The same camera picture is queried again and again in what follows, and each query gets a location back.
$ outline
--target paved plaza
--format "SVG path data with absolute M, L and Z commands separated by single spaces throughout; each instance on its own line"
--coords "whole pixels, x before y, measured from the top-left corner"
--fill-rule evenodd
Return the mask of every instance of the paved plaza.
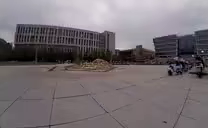
M 0 66 L 2 128 L 208 128 L 208 78 L 166 66 L 47 72 Z

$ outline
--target pavement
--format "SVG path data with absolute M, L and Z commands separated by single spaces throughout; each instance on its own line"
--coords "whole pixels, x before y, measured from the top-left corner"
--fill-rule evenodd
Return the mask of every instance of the pavement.
M 2 128 L 208 128 L 208 78 L 165 66 L 100 72 L 0 67 Z

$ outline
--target large white building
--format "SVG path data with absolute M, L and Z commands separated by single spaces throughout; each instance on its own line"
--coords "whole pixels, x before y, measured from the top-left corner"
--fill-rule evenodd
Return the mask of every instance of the large white building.
M 49 25 L 18 24 L 15 32 L 15 47 L 43 48 L 63 52 L 76 50 L 82 55 L 94 51 L 115 53 L 115 33 L 102 33 Z

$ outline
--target sky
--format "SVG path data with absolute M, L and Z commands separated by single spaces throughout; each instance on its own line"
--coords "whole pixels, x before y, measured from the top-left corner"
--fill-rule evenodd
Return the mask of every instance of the sky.
M 116 33 L 116 48 L 154 49 L 152 39 L 208 29 L 208 0 L 0 0 L 0 37 L 16 24 L 46 24 Z

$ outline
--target tall building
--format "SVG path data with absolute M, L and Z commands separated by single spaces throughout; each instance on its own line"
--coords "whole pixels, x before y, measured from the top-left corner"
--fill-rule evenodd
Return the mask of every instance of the tall building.
M 158 58 L 172 58 L 178 56 L 178 39 L 177 35 L 154 38 L 155 56 Z
M 196 54 L 196 41 L 194 35 L 184 35 L 179 37 L 178 55 L 183 58 L 190 58 Z
M 208 56 L 208 29 L 195 32 L 197 55 Z
M 94 51 L 115 53 L 115 33 L 103 33 L 49 25 L 18 24 L 15 47 L 32 47 L 63 52 L 76 51 L 82 55 Z

